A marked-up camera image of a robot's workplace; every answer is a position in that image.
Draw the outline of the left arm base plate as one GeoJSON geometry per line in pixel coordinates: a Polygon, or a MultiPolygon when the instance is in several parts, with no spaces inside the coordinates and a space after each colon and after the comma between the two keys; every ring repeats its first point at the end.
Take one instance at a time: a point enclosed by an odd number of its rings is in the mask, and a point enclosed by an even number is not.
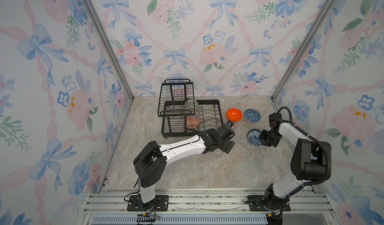
{"type": "Polygon", "coordinates": [[[128,200],[128,212],[166,212],[169,206],[169,196],[156,195],[153,200],[143,203],[139,195],[132,195],[128,200]]]}

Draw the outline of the blue floral bowl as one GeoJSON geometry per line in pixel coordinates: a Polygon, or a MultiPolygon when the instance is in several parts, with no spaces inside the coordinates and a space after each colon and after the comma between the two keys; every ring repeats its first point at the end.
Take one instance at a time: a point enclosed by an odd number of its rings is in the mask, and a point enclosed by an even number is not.
{"type": "Polygon", "coordinates": [[[261,131],[258,129],[251,129],[247,133],[248,141],[254,146],[262,146],[262,142],[260,140],[261,131]]]}

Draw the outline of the black wire dish rack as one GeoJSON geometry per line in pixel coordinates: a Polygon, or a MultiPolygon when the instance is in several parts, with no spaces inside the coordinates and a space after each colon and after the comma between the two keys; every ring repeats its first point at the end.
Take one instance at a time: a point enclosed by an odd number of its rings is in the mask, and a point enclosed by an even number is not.
{"type": "Polygon", "coordinates": [[[190,79],[166,79],[161,85],[158,116],[162,118],[161,133],[164,138],[194,136],[199,132],[217,129],[223,124],[218,100],[195,98],[194,83],[190,79]],[[200,104],[196,114],[193,100],[200,104]],[[201,123],[197,129],[186,127],[187,116],[197,116],[201,123]]]}

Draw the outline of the green geometric pattern bowl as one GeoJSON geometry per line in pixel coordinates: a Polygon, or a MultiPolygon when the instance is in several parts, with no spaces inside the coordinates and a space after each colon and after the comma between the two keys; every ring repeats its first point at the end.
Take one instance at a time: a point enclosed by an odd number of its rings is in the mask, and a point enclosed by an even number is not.
{"type": "Polygon", "coordinates": [[[193,100],[192,108],[194,109],[195,113],[197,114],[200,111],[200,104],[196,100],[193,100]]]}

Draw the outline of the red geometric pattern bowl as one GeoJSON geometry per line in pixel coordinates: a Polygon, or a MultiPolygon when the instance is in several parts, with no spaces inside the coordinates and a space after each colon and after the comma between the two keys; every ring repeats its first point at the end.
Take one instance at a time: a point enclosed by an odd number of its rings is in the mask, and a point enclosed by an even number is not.
{"type": "Polygon", "coordinates": [[[197,116],[187,116],[186,127],[188,129],[197,129],[201,123],[201,120],[197,116]]]}

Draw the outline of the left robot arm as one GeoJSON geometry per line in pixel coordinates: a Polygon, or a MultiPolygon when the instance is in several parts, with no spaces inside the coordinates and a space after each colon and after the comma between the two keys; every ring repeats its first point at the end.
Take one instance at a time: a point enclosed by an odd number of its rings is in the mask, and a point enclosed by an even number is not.
{"type": "Polygon", "coordinates": [[[184,158],[202,155],[216,149],[229,153],[235,142],[234,123],[228,121],[217,129],[199,132],[193,137],[172,143],[159,145],[149,142],[133,161],[138,175],[136,184],[139,185],[139,196],[143,204],[149,204],[156,198],[155,184],[161,179],[165,168],[184,158]]]}

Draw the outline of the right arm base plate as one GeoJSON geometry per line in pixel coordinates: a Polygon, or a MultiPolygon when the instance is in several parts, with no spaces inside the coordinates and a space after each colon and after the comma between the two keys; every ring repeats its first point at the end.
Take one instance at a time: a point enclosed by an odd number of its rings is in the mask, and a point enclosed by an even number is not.
{"type": "Polygon", "coordinates": [[[251,212],[278,212],[283,205],[283,199],[248,195],[245,203],[249,205],[251,212]]]}

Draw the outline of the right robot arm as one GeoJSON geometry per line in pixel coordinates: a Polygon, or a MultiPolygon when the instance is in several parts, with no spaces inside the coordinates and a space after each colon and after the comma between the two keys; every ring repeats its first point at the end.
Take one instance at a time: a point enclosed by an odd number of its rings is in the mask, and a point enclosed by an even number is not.
{"type": "Polygon", "coordinates": [[[261,199],[267,210],[285,206],[289,198],[301,189],[327,181],[332,172],[332,148],[308,134],[292,121],[283,120],[281,113],[269,115],[270,129],[263,130],[260,141],[263,146],[277,147],[282,138],[295,144],[291,158],[291,172],[277,183],[271,184],[261,199]]]}

